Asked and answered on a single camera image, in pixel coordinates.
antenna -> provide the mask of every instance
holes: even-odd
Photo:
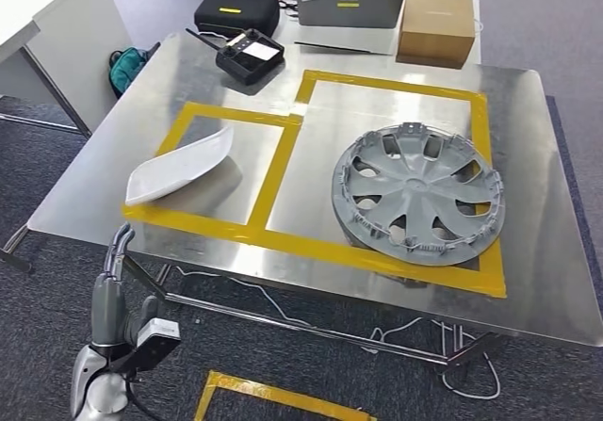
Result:
[[[190,30],[189,28],[186,28],[186,30],[187,32],[190,33],[191,35],[192,35],[193,37],[196,38],[197,40],[202,40],[202,41],[205,42],[205,44],[207,44],[208,46],[209,46],[209,47],[211,47],[211,48],[212,48],[214,50],[219,51],[219,50],[222,49],[221,47],[220,47],[220,46],[218,46],[217,44],[214,44],[214,43],[209,41],[207,38],[204,38],[202,35],[195,33],[192,30]]]

teal backpack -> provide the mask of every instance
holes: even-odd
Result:
[[[123,52],[115,51],[111,54],[109,58],[109,82],[111,88],[118,99],[122,97],[159,45],[158,42],[148,51],[129,47]]]

black carrying case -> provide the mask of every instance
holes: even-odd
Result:
[[[278,24],[278,0],[203,0],[195,11],[200,32],[214,32],[229,38],[241,30],[255,28],[268,37]]]

white plate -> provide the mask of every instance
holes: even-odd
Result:
[[[149,202],[203,176],[224,160],[234,132],[226,126],[209,137],[140,164],[128,180],[126,205]]]

white desk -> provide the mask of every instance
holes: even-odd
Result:
[[[109,56],[131,40],[113,0],[0,0],[0,11],[0,95],[58,103],[85,131],[115,103]]]
[[[473,7],[475,19],[479,21],[479,0],[473,0]],[[303,41],[333,47],[350,47],[348,43],[354,42],[356,49],[394,55],[398,49],[400,19],[401,15],[398,25],[392,29],[309,27],[300,25],[297,20],[281,11],[280,20],[273,38],[285,45]],[[467,57],[467,63],[481,63],[481,42],[478,33],[475,34],[473,48]]]

